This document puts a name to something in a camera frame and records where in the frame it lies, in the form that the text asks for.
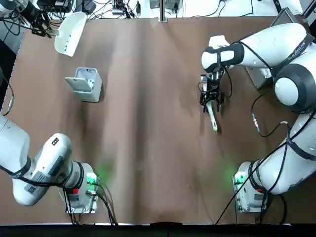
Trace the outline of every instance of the white dustpan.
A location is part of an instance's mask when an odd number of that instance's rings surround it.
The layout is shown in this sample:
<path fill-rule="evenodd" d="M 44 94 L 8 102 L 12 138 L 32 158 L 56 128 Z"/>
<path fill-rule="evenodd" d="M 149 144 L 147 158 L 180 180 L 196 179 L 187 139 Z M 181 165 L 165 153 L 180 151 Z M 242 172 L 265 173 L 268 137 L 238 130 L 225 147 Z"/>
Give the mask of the white dustpan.
<path fill-rule="evenodd" d="M 55 37 L 55 50 L 72 57 L 86 21 L 87 15 L 83 12 L 75 12 L 68 16 L 58 28 L 59 35 Z"/>

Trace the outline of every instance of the brown table surface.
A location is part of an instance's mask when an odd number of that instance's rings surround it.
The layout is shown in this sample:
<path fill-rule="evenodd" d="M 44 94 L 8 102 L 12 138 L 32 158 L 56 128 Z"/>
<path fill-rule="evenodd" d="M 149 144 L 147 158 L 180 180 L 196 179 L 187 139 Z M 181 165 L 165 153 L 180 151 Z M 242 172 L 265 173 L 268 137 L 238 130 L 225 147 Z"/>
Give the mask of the brown table surface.
<path fill-rule="evenodd" d="M 73 159 L 91 164 L 112 192 L 121 223 L 215 222 L 232 196 L 232 175 L 246 160 L 264 157 L 284 138 L 269 139 L 253 125 L 250 106 L 259 95 L 244 68 L 230 70 L 233 95 L 217 113 L 221 132 L 212 130 L 199 106 L 201 54 L 209 38 L 233 42 L 268 27 L 274 17 L 94 20 L 87 23 L 72 58 L 58 54 L 54 40 L 26 32 L 11 84 L 15 101 L 9 118 L 30 136 L 34 157 L 54 133 L 68 135 Z M 81 102 L 64 77 L 77 67 L 97 68 L 103 80 L 99 103 Z M 227 76 L 221 87 L 229 92 Z M 273 92 L 256 104 L 263 132 L 296 116 Z M 56 187 L 33 207 L 18 205 L 8 175 L 0 172 L 1 224 L 69 222 Z M 315 222 L 313 181 L 288 192 L 288 222 Z M 267 220 L 281 219 L 276 201 Z M 253 223 L 252 214 L 239 214 Z M 82 222 L 107 222 L 98 214 Z M 220 223 L 234 223 L 231 205 Z"/>

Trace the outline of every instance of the white container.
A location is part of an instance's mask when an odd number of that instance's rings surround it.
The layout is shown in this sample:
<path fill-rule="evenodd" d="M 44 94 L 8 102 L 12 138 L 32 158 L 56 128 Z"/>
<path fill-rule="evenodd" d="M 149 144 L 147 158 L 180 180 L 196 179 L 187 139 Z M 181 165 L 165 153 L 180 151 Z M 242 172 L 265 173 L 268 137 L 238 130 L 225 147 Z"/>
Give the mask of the white container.
<path fill-rule="evenodd" d="M 68 16 L 58 28 L 59 35 L 55 37 L 55 50 L 72 57 L 81 38 L 87 15 L 75 12 Z"/>
<path fill-rule="evenodd" d="M 74 78 L 65 78 L 65 80 L 81 101 L 99 102 L 102 80 L 96 68 L 79 67 Z"/>

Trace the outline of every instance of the black cable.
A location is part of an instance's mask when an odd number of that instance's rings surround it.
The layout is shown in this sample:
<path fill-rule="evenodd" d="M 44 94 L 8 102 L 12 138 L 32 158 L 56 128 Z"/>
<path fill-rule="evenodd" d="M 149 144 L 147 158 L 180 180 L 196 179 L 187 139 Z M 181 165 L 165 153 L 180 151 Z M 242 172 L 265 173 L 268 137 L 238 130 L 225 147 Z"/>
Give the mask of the black cable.
<path fill-rule="evenodd" d="M 70 211 L 70 215 L 72 216 L 72 210 L 71 210 L 71 204 L 70 204 L 70 198 L 69 198 L 69 194 L 68 192 L 66 191 L 66 196 L 67 196 L 67 199 L 68 199 L 68 205 L 69 205 L 69 211 Z M 73 215 L 73 220 L 74 220 L 74 224 L 78 225 L 78 222 L 77 222 L 77 219 L 76 219 L 76 216 L 75 214 Z"/>
<path fill-rule="evenodd" d="M 263 64 L 267 67 L 267 68 L 269 68 L 270 70 L 271 70 L 271 67 L 267 64 L 267 62 L 265 61 L 265 60 L 263 60 L 263 58 L 262 57 L 260 57 L 252 48 L 250 48 L 247 44 L 245 44 L 244 42 L 242 42 L 242 41 L 235 41 L 235 42 L 233 42 L 232 44 L 235 44 L 235 43 L 240 43 L 240 44 L 242 44 L 242 45 L 244 45 L 246 48 L 248 48 L 257 58 L 259 58 L 259 60 L 261 61 L 261 62 L 263 62 Z"/>
<path fill-rule="evenodd" d="M 96 193 L 96 195 L 102 200 L 102 202 L 104 203 L 104 205 L 106 206 L 107 210 L 108 210 L 108 214 L 109 214 L 109 219 L 110 222 L 112 221 L 116 226 L 118 226 L 118 222 L 116 221 L 116 219 L 113 217 L 111 210 L 109 208 L 108 202 L 104 199 L 104 197 L 102 197 L 102 195 L 100 195 L 99 193 Z"/>
<path fill-rule="evenodd" d="M 312 112 L 312 114 L 310 115 L 310 117 L 307 119 L 307 121 L 304 123 L 304 125 L 298 130 L 297 133 L 295 133 L 291 139 L 294 139 L 295 137 L 297 137 L 304 129 L 305 127 L 308 125 L 308 123 L 313 119 L 314 115 L 316 113 L 316 108 L 314 109 L 314 111 Z M 273 151 L 271 151 L 265 158 L 263 158 L 259 164 L 253 169 L 253 171 L 248 175 L 248 177 L 246 178 L 246 180 L 244 181 L 244 183 L 241 185 L 241 187 L 237 190 L 237 192 L 233 195 L 233 197 L 231 198 L 231 200 L 228 202 L 228 204 L 226 205 L 225 209 L 223 210 L 222 214 L 220 215 L 220 217 L 218 218 L 218 220 L 216 221 L 215 224 L 218 224 L 218 222 L 221 220 L 222 216 L 224 215 L 224 213 L 226 212 L 227 208 L 229 207 L 229 205 L 231 204 L 231 202 L 234 200 L 234 198 L 237 196 L 237 194 L 240 192 L 240 190 L 242 189 L 242 187 L 245 185 L 245 183 L 249 180 L 250 176 L 253 175 L 254 172 L 256 172 L 256 170 L 259 168 L 259 166 L 268 158 L 270 157 L 270 155 L 272 155 L 274 152 L 276 152 L 278 149 L 280 149 L 281 147 L 285 146 L 286 143 L 281 144 L 280 146 L 278 146 L 277 148 L 275 148 Z"/>
<path fill-rule="evenodd" d="M 280 125 L 285 124 L 284 122 L 280 122 L 280 123 L 278 123 L 277 126 L 275 126 L 274 129 L 272 129 L 272 131 L 269 132 L 268 134 L 266 134 L 266 135 L 262 135 L 262 134 L 261 134 L 260 128 L 259 128 L 259 124 L 258 124 L 257 119 L 256 119 L 256 116 L 255 116 L 255 114 L 254 114 L 254 112 L 253 112 L 253 108 L 254 108 L 254 105 L 256 104 L 256 102 L 257 102 L 262 96 L 266 95 L 268 92 L 269 92 L 269 91 L 266 91 L 266 92 L 264 92 L 263 94 L 259 95 L 259 96 L 253 101 L 253 103 L 252 103 L 252 105 L 251 105 L 251 115 L 252 115 L 253 121 L 254 121 L 254 123 L 255 123 L 255 126 L 256 126 L 256 128 L 257 128 L 258 134 L 259 134 L 261 137 L 269 137 L 270 135 L 272 135 L 272 134 L 277 130 L 278 127 L 280 127 Z"/>
<path fill-rule="evenodd" d="M 8 29 L 8 32 L 6 33 L 6 35 L 5 35 L 4 39 L 3 39 L 3 42 L 5 42 L 7 36 L 9 35 L 9 33 L 10 33 L 11 29 L 12 29 L 12 26 L 13 26 L 13 24 L 12 24 L 12 25 L 10 26 L 10 28 Z"/>
<path fill-rule="evenodd" d="M 11 34 L 13 34 L 14 36 L 18 36 L 18 35 L 20 34 L 21 21 L 22 21 L 22 18 L 20 19 L 19 24 L 18 24 L 18 26 L 19 26 L 19 28 L 18 28 L 18 33 L 14 33 L 14 32 L 11 31 L 11 28 L 12 28 L 12 26 L 14 25 L 13 22 L 12 22 L 12 25 L 11 25 L 10 29 L 9 29 L 9 27 L 6 25 L 6 21 L 3 20 L 3 23 L 4 23 L 4 26 L 7 28 L 7 30 L 8 30 Z"/>
<path fill-rule="evenodd" d="M 16 24 L 15 22 L 12 22 L 12 21 L 6 21 L 6 20 L 1 20 L 1 21 L 7 22 L 7 23 L 11 23 L 11 24 L 16 25 L 16 26 L 19 26 L 19 24 Z M 32 30 L 32 28 L 29 28 L 29 27 L 26 27 L 26 26 L 23 26 L 23 25 L 20 25 L 20 27 L 28 29 L 28 30 Z"/>
<path fill-rule="evenodd" d="M 236 200 L 234 198 L 234 210 L 235 210 L 235 220 L 236 220 L 236 225 L 238 225 L 238 221 L 237 221 L 237 206 L 236 206 Z"/>
<path fill-rule="evenodd" d="M 250 13 L 247 13 L 247 14 L 244 14 L 242 16 L 239 16 L 239 17 L 243 17 L 243 16 L 247 16 L 247 15 L 250 15 L 252 14 L 253 15 L 253 5 L 252 5 L 252 0 L 251 0 L 251 12 Z"/>
<path fill-rule="evenodd" d="M 220 4 L 221 4 L 222 1 L 223 1 L 223 0 L 220 0 L 220 1 L 218 2 L 217 8 L 216 8 L 216 10 L 215 10 L 213 13 L 208 14 L 208 15 L 205 15 L 205 16 L 200 16 L 200 15 L 191 16 L 191 18 L 192 18 L 192 17 L 206 17 L 206 16 L 214 15 L 214 14 L 217 12 L 217 10 L 218 10 L 218 8 L 219 8 L 219 6 L 220 6 Z"/>
<path fill-rule="evenodd" d="M 112 195 L 111 195 L 110 190 L 109 190 L 108 187 L 105 185 L 105 188 L 106 188 L 106 190 L 108 191 L 109 196 L 110 196 L 110 199 L 109 199 L 108 196 L 107 196 L 107 194 L 106 194 L 106 192 L 105 192 L 105 190 L 104 190 L 104 188 L 102 187 L 102 185 L 99 184 L 99 183 L 97 183 L 96 185 L 99 186 L 99 187 L 102 189 L 102 191 L 103 191 L 103 193 L 104 193 L 104 196 L 105 196 L 105 199 L 108 201 L 108 203 L 110 203 L 112 214 L 113 214 L 113 216 L 114 216 L 114 218 L 115 218 L 115 220 L 116 220 L 116 215 L 115 215 L 115 212 L 114 212 L 113 198 L 112 198 Z"/>
<path fill-rule="evenodd" d="M 263 199 L 262 199 L 262 204 L 261 204 L 261 211 L 260 211 L 260 216 L 259 216 L 260 224 L 261 224 L 262 221 L 263 221 L 263 216 L 264 216 L 264 214 L 268 211 L 268 208 L 267 208 L 266 212 L 263 212 L 263 208 L 264 208 L 264 205 L 265 205 L 265 201 L 266 201 L 266 199 L 267 199 L 267 196 L 268 196 L 268 194 L 275 188 L 275 186 L 277 185 L 278 180 L 280 179 L 280 176 L 281 176 L 281 174 L 282 174 L 282 171 L 283 171 L 283 168 L 284 168 L 284 163 L 285 163 L 286 152 L 287 152 L 287 143 L 285 144 L 283 159 L 282 159 L 281 167 L 280 167 L 280 170 L 279 170 L 279 172 L 278 172 L 276 181 L 275 181 L 274 184 L 271 186 L 271 188 L 269 188 L 269 190 L 263 194 Z"/>
<path fill-rule="evenodd" d="M 11 108 L 13 106 L 13 101 L 14 101 L 14 91 L 13 91 L 13 88 L 12 86 L 10 85 L 10 82 L 5 78 L 5 76 L 3 76 L 3 80 L 7 83 L 7 85 L 9 86 L 10 90 L 11 90 L 11 99 L 10 99 L 10 102 L 9 102 L 9 105 L 8 105 L 8 109 L 7 111 L 3 114 L 3 116 L 6 116 L 10 113 L 11 111 Z"/>
<path fill-rule="evenodd" d="M 231 85 L 231 93 L 230 93 L 228 96 L 226 96 L 224 93 L 223 93 L 223 95 L 224 95 L 226 98 L 231 98 L 231 96 L 232 96 L 232 94 L 233 94 L 232 78 L 231 78 L 231 75 L 229 75 L 229 72 L 228 72 L 228 70 L 226 69 L 226 67 L 224 67 L 224 69 L 225 69 L 225 72 L 227 73 L 228 78 L 229 78 L 229 83 L 230 83 L 230 85 Z"/>
<path fill-rule="evenodd" d="M 250 14 L 253 14 L 253 13 L 252 13 L 252 12 L 250 12 L 250 13 L 244 14 L 244 15 L 239 16 L 239 17 L 247 16 L 247 15 L 250 15 Z"/>
<path fill-rule="evenodd" d="M 66 205 L 66 212 L 68 213 L 68 215 L 70 216 L 70 219 L 71 219 L 71 223 L 74 225 L 74 220 L 73 220 L 73 216 L 71 215 L 71 211 L 69 211 L 68 209 L 68 205 L 67 205 L 67 198 L 66 198 L 66 190 L 63 189 L 63 193 L 64 193 L 64 199 L 65 199 L 65 205 Z"/>
<path fill-rule="evenodd" d="M 219 14 L 218 14 L 218 16 L 220 16 L 221 15 L 221 12 L 222 12 L 222 10 L 224 9 L 224 7 L 226 6 L 226 1 L 223 1 L 224 2 L 224 6 L 222 7 L 222 9 L 219 11 Z"/>
<path fill-rule="evenodd" d="M 253 14 L 253 4 L 252 4 L 252 0 L 250 0 L 251 2 L 251 13 Z"/>

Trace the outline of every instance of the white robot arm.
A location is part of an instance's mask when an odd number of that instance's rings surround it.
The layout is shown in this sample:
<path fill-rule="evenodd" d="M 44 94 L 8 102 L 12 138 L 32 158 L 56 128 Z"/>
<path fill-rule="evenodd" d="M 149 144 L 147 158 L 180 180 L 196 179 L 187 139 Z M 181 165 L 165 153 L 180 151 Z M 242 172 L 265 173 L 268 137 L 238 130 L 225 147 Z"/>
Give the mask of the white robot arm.
<path fill-rule="evenodd" d="M 244 162 L 239 167 L 233 177 L 235 191 L 243 185 L 237 194 L 239 212 L 261 212 L 266 204 L 263 203 L 265 192 L 284 193 L 316 171 L 316 45 L 312 41 L 300 24 L 283 24 L 231 45 L 223 36 L 212 37 L 202 55 L 202 66 L 210 80 L 220 79 L 213 75 L 223 75 L 223 68 L 232 65 L 273 68 L 274 90 L 279 101 L 293 111 L 305 112 L 299 115 L 289 137 L 297 134 L 309 120 L 293 140 L 285 139 L 281 143 L 288 144 L 286 153 L 285 146 L 281 146 L 254 173 L 261 159 Z M 311 111 L 315 119 L 310 119 L 307 112 Z"/>
<path fill-rule="evenodd" d="M 96 175 L 90 165 L 70 160 L 70 139 L 54 134 L 34 160 L 28 157 L 29 145 L 28 134 L 0 115 L 0 169 L 11 176 L 16 201 L 35 205 L 50 186 L 58 185 L 68 190 L 73 208 L 89 207 L 92 200 L 86 191 Z"/>

